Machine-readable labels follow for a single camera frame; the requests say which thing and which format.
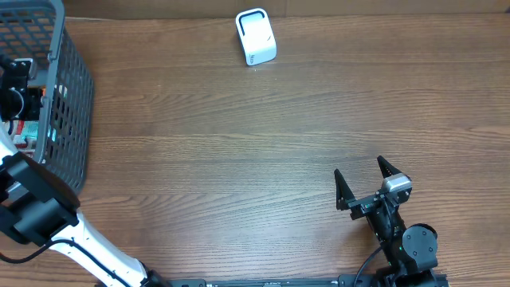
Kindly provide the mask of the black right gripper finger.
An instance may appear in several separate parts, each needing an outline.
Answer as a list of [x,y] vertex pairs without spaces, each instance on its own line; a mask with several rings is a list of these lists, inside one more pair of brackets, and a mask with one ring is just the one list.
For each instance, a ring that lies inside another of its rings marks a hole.
[[384,179],[401,173],[398,168],[394,167],[382,155],[377,157],[377,162]]
[[355,196],[348,186],[345,178],[339,169],[334,170],[335,186],[336,186],[336,209],[347,210],[350,209],[349,204],[355,201]]

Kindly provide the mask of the teal wipes packet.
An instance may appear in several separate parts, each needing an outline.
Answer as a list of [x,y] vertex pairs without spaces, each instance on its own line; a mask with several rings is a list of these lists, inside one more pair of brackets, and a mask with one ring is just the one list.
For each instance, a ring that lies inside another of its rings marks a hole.
[[35,145],[37,142],[38,122],[37,121],[24,121],[24,129],[22,135],[28,146]]

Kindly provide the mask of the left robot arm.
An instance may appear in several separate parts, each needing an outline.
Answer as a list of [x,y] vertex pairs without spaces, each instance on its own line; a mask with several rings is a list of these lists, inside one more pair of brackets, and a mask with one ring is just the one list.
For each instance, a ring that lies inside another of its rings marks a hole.
[[107,240],[80,210],[73,189],[57,175],[20,152],[1,133],[1,186],[20,183],[26,194],[1,207],[1,231],[20,244],[56,250],[106,285],[166,286],[167,280]]

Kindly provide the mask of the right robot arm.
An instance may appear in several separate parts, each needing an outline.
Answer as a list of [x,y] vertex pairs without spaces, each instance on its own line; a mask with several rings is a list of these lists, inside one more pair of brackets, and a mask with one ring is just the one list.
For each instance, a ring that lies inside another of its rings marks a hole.
[[382,185],[362,199],[354,196],[340,170],[334,170],[335,204],[349,210],[353,220],[365,218],[379,247],[354,276],[340,278],[353,286],[442,286],[445,277],[434,273],[438,266],[437,231],[423,223],[407,227],[399,207],[410,199],[412,179],[383,156],[377,157]]

